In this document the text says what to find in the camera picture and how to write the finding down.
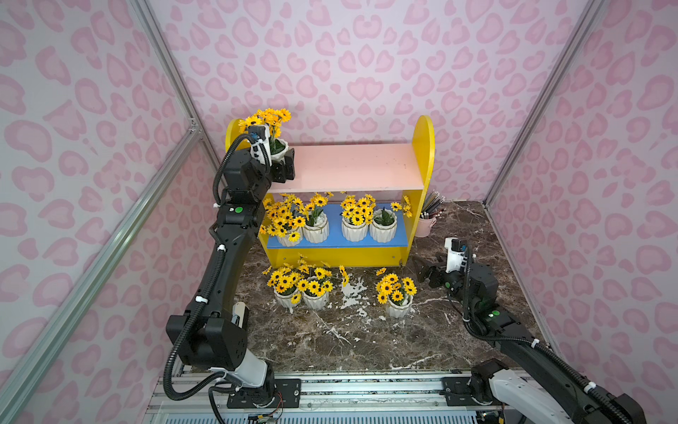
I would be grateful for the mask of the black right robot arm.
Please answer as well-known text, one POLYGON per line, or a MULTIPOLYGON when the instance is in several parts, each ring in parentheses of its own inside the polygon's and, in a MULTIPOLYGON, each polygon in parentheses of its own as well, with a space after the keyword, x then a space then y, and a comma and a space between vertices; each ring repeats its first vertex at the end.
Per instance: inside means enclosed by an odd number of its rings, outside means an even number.
POLYGON ((639 402, 616 396, 576 371, 497 300, 499 282, 487 265, 472 263, 447 272, 442 263, 423 261, 418 280, 445 288, 459 302, 464 328, 511 358, 535 381, 529 384, 500 360, 471 370, 469 392, 480 404, 513 407, 534 423, 644 423, 639 402))

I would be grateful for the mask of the yellow two-tier shelf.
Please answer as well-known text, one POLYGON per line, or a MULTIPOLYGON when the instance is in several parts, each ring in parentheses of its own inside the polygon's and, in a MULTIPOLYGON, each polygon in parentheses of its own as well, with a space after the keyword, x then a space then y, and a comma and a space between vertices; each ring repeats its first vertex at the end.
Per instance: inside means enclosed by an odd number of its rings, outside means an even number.
POLYGON ((299 259, 326 263, 332 267, 397 267, 406 265, 434 170, 435 134, 432 118, 418 119, 410 143, 335 144, 297 146, 294 180, 275 183, 268 190, 280 194, 321 194, 332 192, 325 211, 329 218, 328 239, 320 244, 302 240, 284 247, 276 238, 261 234, 259 239, 270 264, 280 268, 299 259), (397 216, 395 237, 387 243, 365 237, 358 242, 342 234, 340 194, 371 194, 380 207, 396 194, 411 201, 409 217, 397 216))

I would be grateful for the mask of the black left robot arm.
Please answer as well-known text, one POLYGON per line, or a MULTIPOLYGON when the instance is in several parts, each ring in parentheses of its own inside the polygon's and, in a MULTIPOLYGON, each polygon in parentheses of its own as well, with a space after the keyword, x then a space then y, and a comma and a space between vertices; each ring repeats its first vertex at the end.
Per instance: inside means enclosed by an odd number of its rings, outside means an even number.
POLYGON ((263 130, 256 125, 238 135, 215 175, 217 212, 208 230, 215 246, 194 298, 166 324, 172 348, 162 387, 170 400, 189 399, 205 387, 222 391, 226 383, 255 406, 275 399, 272 367, 247 348, 248 312, 234 309, 245 259, 264 222, 264 199, 279 173, 263 130))

